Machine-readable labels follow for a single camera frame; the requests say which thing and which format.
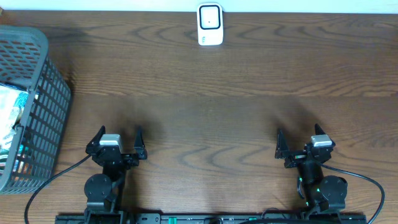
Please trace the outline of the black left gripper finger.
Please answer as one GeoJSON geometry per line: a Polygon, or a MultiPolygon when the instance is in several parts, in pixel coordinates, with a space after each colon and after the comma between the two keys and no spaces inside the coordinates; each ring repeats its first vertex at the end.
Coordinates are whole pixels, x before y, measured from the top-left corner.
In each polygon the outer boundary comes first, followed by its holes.
{"type": "Polygon", "coordinates": [[[142,137],[142,128],[140,126],[137,129],[136,138],[134,141],[134,149],[139,160],[147,159],[147,150],[142,137]]]}
{"type": "Polygon", "coordinates": [[[100,146],[100,140],[102,136],[106,133],[105,126],[100,127],[99,131],[93,137],[93,139],[86,145],[87,150],[97,150],[100,146]]]}

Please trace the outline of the cream snack bag blue trim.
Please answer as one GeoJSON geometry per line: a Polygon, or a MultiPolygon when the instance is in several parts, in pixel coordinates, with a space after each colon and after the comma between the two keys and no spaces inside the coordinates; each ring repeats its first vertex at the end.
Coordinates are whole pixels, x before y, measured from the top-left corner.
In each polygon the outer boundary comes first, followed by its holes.
{"type": "Polygon", "coordinates": [[[19,122],[28,93],[16,88],[1,85],[1,149],[9,150],[16,134],[15,125],[19,122]]]}

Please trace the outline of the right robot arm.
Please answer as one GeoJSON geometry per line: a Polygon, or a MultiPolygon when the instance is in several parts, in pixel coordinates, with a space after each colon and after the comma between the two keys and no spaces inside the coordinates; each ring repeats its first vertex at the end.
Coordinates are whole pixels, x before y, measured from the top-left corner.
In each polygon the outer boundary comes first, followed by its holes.
{"type": "Polygon", "coordinates": [[[297,191],[317,213],[338,212],[346,206],[347,181],[335,175],[325,176],[322,165],[331,159],[335,142],[315,125],[315,134],[301,151],[291,151],[281,129],[277,130],[275,158],[284,160],[286,169],[298,170],[297,191]]]}

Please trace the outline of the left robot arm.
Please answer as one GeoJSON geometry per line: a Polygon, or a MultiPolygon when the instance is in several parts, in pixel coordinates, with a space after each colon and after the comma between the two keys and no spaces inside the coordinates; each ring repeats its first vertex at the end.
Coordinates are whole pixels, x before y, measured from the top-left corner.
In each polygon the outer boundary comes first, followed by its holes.
{"type": "Polygon", "coordinates": [[[85,152],[103,168],[102,173],[92,175],[84,186],[87,210],[91,213],[116,213],[121,203],[126,172],[147,159],[142,128],[137,129],[133,153],[123,153],[121,136],[107,134],[102,126],[87,144],[85,152]]]}

